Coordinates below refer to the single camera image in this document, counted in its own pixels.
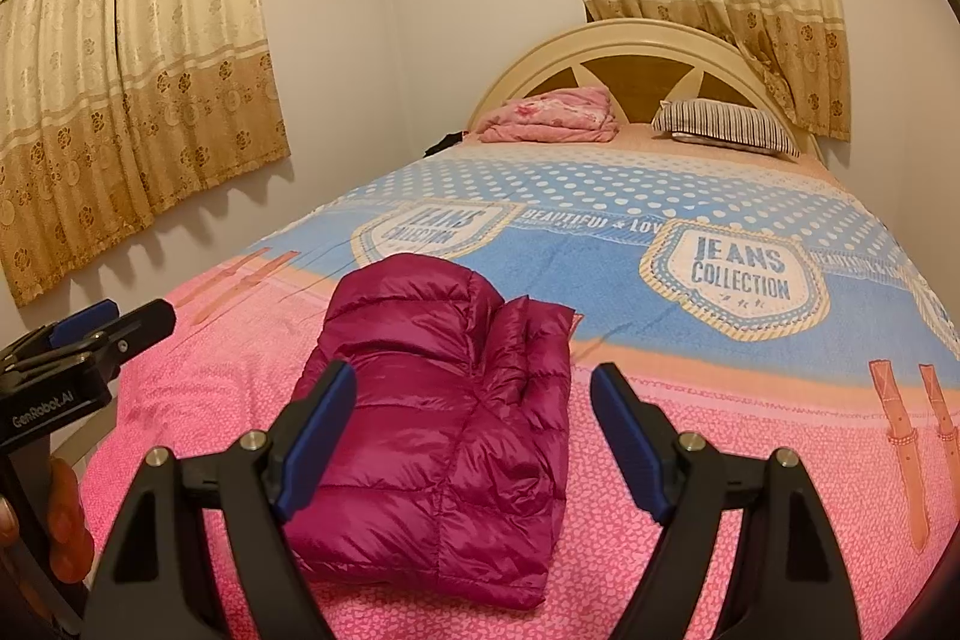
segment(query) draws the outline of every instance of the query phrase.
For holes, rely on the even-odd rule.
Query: arched headboard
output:
[[[786,118],[736,47],[665,20],[588,23],[539,44],[493,83],[467,127],[505,101],[578,85],[610,88],[625,123],[650,122],[661,100],[715,98],[765,109],[800,150],[823,160],[815,137]]]

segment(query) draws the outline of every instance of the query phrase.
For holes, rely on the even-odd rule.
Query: metal screw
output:
[[[170,451],[166,448],[153,448],[147,453],[147,463],[152,467],[162,467],[170,458]]]
[[[689,453],[698,453],[707,447],[707,440],[697,432],[684,432],[680,435],[678,442],[680,442],[680,448]]]
[[[774,455],[776,456],[776,462],[781,467],[790,469],[800,464],[800,457],[797,456],[797,452],[791,451],[789,448],[780,448]]]
[[[240,437],[240,447],[245,451],[258,451],[267,444],[267,434],[254,429],[253,432],[247,432]]]

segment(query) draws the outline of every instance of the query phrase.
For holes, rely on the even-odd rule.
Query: bed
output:
[[[590,411],[589,372],[616,362],[678,429],[766,458],[800,452],[837,532],[864,637],[885,637],[960,513],[960,339],[923,277],[824,168],[739,53],[658,20],[594,23],[494,83],[505,100],[607,85],[612,143],[456,148],[385,175],[181,286],[179,325],[120,379],[116,429],[83,479],[102,547],[143,453],[224,448],[267,428],[313,348],[337,282],[398,252],[453,259],[506,298],[575,308],[568,508],[545,604],[512,614],[386,586],[317,584],[344,640],[605,640],[659,527],[632,505]],[[664,98],[778,115],[799,161],[680,145],[649,121]],[[103,426],[104,417],[93,429]],[[227,617],[254,637],[221,521],[208,518]],[[688,637],[709,637],[733,562],[725,516]]]

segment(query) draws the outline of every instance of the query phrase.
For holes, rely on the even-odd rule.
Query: blue bed sheet section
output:
[[[434,252],[435,245],[441,254],[443,242],[457,239],[459,223],[472,220],[469,203],[482,208],[506,201],[517,205],[512,219],[488,242],[454,260],[483,274],[505,297],[531,295],[576,308],[584,314],[579,339],[601,336],[643,350],[848,386],[870,386],[871,360],[890,359],[906,386],[920,386],[917,365],[933,363],[944,387],[960,386],[955,348],[944,337],[944,329],[952,328],[946,315],[932,307],[943,321],[936,333],[928,323],[931,308],[925,319],[905,282],[909,261],[901,247],[856,201],[829,188],[805,188],[805,178],[797,178],[794,188],[784,177],[765,185],[755,172],[742,177],[685,172],[677,163],[683,159],[671,158],[669,167],[659,168],[651,156],[610,166],[437,156],[352,191],[255,247],[270,247],[271,257],[294,250],[299,253],[294,266],[336,278],[358,268],[354,234],[384,215],[408,209],[414,225],[392,228],[381,239],[423,239],[424,252]],[[445,201],[456,211],[445,210]],[[416,213],[418,205],[424,208]],[[434,215],[437,225],[431,227]],[[749,287],[758,292],[766,284],[755,272],[773,280],[776,238],[789,238],[803,247],[803,263],[812,262],[822,275],[829,311],[823,316],[821,307],[822,320],[796,333],[731,338],[710,316],[685,309],[683,292],[680,300],[671,299],[640,275],[650,245],[677,225],[692,227],[690,252],[696,255],[690,258],[709,263],[704,253],[713,250],[720,266],[730,258],[742,261],[745,244],[774,242],[765,245],[774,248],[766,251],[770,268],[765,263],[762,270],[750,270]],[[697,238],[697,226],[707,232],[706,240]],[[733,239],[709,234],[714,229],[732,229]],[[731,248],[738,242],[739,249]],[[724,283],[731,287],[730,277]],[[772,284],[771,295],[776,299]],[[781,301],[772,306],[782,308],[782,298],[781,290]]]

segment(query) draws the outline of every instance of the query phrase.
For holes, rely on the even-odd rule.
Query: purple puffer jacket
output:
[[[539,605],[565,508],[573,316],[504,304],[424,256],[344,277],[294,391],[330,360],[356,370],[347,431],[286,527],[307,576]]]

